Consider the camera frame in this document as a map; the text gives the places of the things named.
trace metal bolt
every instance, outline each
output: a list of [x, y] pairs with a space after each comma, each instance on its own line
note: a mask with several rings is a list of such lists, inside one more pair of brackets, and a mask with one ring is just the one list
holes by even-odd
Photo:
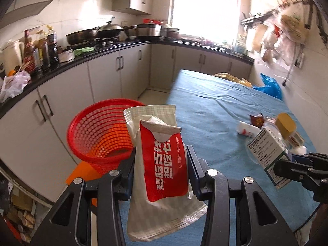
[[119, 174], [120, 172], [118, 170], [112, 170], [109, 172], [109, 175], [111, 175], [112, 177], [115, 177]]
[[252, 177], [245, 177], [245, 182], [248, 184], [252, 184], [254, 182], [254, 179]]
[[77, 177], [76, 179], [73, 180], [73, 183], [74, 184], [80, 184], [80, 183], [82, 183], [82, 181], [83, 180], [80, 177]]
[[213, 169], [213, 168], [207, 170], [206, 173], [208, 175], [212, 176], [212, 177], [214, 177], [214, 176], [216, 176], [218, 174], [218, 172], [215, 169]]

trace white plastic bottle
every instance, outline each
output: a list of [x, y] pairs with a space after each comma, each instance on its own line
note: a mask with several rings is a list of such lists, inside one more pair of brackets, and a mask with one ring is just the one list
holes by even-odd
[[239, 134], [245, 135], [245, 136], [251, 137], [251, 138], [254, 138], [261, 131], [258, 127], [247, 124], [245, 122], [241, 122], [241, 121], [239, 121], [239, 124], [238, 124], [236, 130]]

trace green cloth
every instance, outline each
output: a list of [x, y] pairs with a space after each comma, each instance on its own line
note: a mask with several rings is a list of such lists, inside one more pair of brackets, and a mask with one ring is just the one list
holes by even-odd
[[85, 47], [85, 48], [81, 48], [81, 49], [76, 49], [76, 50], [74, 50], [74, 55], [80, 56], [81, 54], [92, 52], [94, 50], [95, 50], [94, 47]]

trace kitchen cabinet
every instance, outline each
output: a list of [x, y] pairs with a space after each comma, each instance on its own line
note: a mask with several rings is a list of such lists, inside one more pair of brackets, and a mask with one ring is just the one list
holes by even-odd
[[45, 111], [34, 90], [1, 118], [0, 157], [28, 186], [56, 201], [76, 164], [42, 114]]
[[94, 101], [121, 98], [119, 52], [107, 54], [88, 62]]
[[137, 49], [139, 53], [138, 96], [140, 96], [149, 86], [151, 44], [140, 45]]
[[[75, 66], [38, 87], [47, 117], [70, 151], [66, 133], [73, 118], [93, 104], [87, 63]], [[71, 152], [75, 161], [81, 160]]]
[[181, 69], [200, 72], [202, 67], [203, 51], [186, 47], [177, 47], [173, 81], [177, 78]]
[[204, 52], [201, 61], [201, 72], [208, 75], [227, 72], [229, 61], [229, 57], [224, 55]]
[[20, 19], [39, 14], [53, 0], [15, 0], [0, 21], [3, 28]]
[[151, 46], [150, 86], [171, 89], [175, 46], [153, 44]]
[[249, 79], [252, 65], [230, 58], [228, 73], [239, 78]]
[[131, 100], [138, 99], [138, 49], [127, 48], [120, 51], [122, 97]]
[[153, 0], [113, 0], [113, 11], [132, 15], [151, 14]]

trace yellow lid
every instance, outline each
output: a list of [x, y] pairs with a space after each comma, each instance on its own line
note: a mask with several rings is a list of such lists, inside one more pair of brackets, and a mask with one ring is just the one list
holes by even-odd
[[296, 130], [294, 120], [287, 113], [280, 113], [276, 117], [276, 126], [284, 139], [287, 139]]

